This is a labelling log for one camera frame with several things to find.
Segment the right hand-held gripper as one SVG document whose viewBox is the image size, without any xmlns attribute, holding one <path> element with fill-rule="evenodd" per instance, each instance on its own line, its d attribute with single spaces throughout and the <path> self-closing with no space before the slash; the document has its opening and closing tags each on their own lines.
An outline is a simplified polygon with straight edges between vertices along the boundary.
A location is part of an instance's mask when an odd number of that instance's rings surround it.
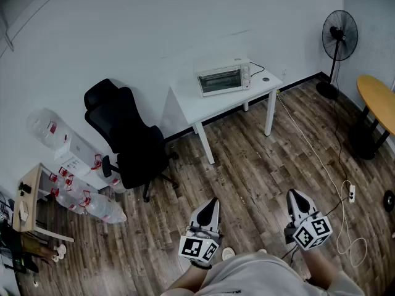
<svg viewBox="0 0 395 296">
<path fill-rule="evenodd" d="M 307 251 L 322 245 L 332 235 L 328 217 L 317 212 L 314 201 L 308 195 L 290 189 L 286 200 L 292 219 L 284 229 L 287 244 L 295 242 L 301 250 Z"/>
</svg>

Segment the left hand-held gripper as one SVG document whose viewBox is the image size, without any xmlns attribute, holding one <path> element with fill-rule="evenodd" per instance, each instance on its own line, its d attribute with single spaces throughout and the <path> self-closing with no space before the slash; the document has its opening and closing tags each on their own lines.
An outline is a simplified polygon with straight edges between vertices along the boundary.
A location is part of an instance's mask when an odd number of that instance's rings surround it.
<svg viewBox="0 0 395 296">
<path fill-rule="evenodd" d="M 186 232 L 180 238 L 178 255 L 191 261 L 209 264 L 220 247 L 220 201 L 213 197 L 195 209 Z"/>
</svg>

